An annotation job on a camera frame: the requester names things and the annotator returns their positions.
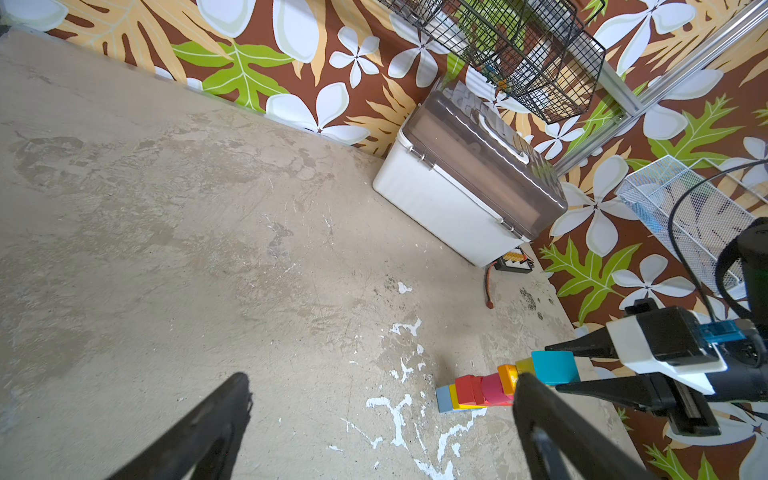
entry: black wire basket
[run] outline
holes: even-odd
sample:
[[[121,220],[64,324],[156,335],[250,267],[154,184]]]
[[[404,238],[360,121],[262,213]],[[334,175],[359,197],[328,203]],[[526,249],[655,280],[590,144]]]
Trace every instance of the black wire basket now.
[[[547,123],[583,114],[605,47],[568,0],[380,0]]]

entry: storage box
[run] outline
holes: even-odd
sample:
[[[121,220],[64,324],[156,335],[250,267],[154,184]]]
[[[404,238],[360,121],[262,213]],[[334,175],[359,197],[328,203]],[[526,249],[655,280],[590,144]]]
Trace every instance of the storage box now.
[[[476,266],[568,208],[552,166],[456,80],[411,113],[373,188]]]

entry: stack of blocks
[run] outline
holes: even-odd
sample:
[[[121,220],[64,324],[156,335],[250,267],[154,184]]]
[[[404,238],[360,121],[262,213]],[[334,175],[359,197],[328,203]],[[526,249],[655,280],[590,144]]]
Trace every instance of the stack of blocks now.
[[[502,365],[498,372],[488,376],[466,375],[452,385],[437,389],[440,413],[490,406],[511,406],[515,400],[518,376],[536,375],[545,385],[578,382],[576,360],[571,352],[533,352],[527,359],[514,365]]]

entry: wire basket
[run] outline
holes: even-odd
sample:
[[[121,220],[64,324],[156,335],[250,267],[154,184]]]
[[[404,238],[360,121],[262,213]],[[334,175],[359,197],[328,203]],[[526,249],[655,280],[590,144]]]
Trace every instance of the wire basket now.
[[[706,167],[717,168],[717,165],[708,159],[701,159],[686,167],[667,155],[627,175],[616,188],[616,195],[621,201],[632,209],[637,218],[676,258],[667,230],[669,213],[689,188],[703,180],[694,172],[694,168]],[[738,178],[731,174],[727,178],[751,192],[762,204],[766,203],[761,195],[753,192]],[[692,191],[675,213],[673,231],[680,252],[699,281],[718,296],[714,275],[717,257],[754,219],[754,215],[744,210],[711,181]],[[724,279],[726,290],[733,298],[746,295],[743,281],[741,262],[735,262]]]
[[[381,2],[547,123],[589,107],[605,48],[568,0]]]

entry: white mesh basket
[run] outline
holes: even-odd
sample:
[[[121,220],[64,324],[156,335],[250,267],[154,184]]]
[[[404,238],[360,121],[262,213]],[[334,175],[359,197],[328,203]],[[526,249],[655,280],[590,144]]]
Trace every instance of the white mesh basket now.
[[[707,159],[686,167],[667,155],[627,175],[616,189],[616,195],[637,215],[650,232],[675,255],[667,234],[667,222],[672,207],[693,185],[703,180],[694,168],[715,167]],[[765,200],[736,177],[731,181],[755,195],[761,204]],[[711,182],[691,192],[674,218],[674,236],[677,245],[699,281],[717,293],[715,265],[723,248],[754,220],[754,216],[730,199]],[[736,262],[724,280],[726,289],[734,298],[745,296],[741,263]]]

